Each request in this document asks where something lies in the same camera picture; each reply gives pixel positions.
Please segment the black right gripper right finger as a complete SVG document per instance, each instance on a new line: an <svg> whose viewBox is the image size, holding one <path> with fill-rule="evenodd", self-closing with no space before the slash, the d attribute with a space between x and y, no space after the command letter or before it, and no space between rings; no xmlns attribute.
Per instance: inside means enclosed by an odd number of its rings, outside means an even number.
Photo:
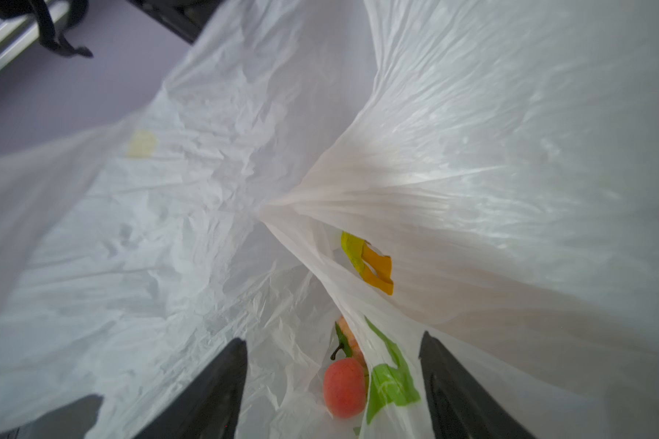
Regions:
<svg viewBox="0 0 659 439"><path fill-rule="evenodd" d="M419 360L435 437L534 439L428 332Z"/></svg>

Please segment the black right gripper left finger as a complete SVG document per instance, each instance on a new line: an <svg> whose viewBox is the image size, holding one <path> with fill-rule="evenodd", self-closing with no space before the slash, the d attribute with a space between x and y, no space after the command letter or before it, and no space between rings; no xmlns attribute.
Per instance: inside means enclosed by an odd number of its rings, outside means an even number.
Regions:
<svg viewBox="0 0 659 439"><path fill-rule="evenodd" d="M135 439L233 439L247 369L246 342L235 338Z"/></svg>

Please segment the pink yellow fake peach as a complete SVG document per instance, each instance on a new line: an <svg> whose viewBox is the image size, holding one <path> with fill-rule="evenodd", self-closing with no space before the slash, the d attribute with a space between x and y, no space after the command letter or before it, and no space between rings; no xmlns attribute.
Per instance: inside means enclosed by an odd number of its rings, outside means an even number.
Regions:
<svg viewBox="0 0 659 439"><path fill-rule="evenodd" d="M341 350L346 358L355 359L359 362L362 368L367 371L368 368L364 358L364 353L362 353L356 336L351 332L351 329L343 316L335 322L335 332L339 340L339 345L331 354L331 360L336 360L337 353Z"/></svg>

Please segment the yellow fake banana bunch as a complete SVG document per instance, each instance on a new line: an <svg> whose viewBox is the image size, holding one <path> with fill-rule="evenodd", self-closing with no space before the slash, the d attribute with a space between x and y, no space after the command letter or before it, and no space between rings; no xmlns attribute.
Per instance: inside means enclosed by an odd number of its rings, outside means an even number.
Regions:
<svg viewBox="0 0 659 439"><path fill-rule="evenodd" d="M342 233L340 243L362 280L387 296L394 293L395 285L391 278L393 262L390 256L379 254L368 241L348 232Z"/></svg>

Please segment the white plastic bag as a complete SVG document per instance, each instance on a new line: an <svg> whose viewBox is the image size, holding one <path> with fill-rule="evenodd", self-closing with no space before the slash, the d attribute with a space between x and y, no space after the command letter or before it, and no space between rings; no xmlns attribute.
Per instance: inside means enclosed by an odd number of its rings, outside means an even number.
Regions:
<svg viewBox="0 0 659 439"><path fill-rule="evenodd" d="M0 157L0 434L132 438L241 338L236 438L431 438L426 332L537 438L659 438L659 1L228 1L148 105Z"/></svg>

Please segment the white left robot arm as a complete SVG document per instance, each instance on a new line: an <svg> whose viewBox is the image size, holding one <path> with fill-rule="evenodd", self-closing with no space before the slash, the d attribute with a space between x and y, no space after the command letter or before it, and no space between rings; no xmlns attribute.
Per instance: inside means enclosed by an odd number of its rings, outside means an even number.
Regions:
<svg viewBox="0 0 659 439"><path fill-rule="evenodd" d="M128 0L166 29L193 44L223 0Z"/></svg>

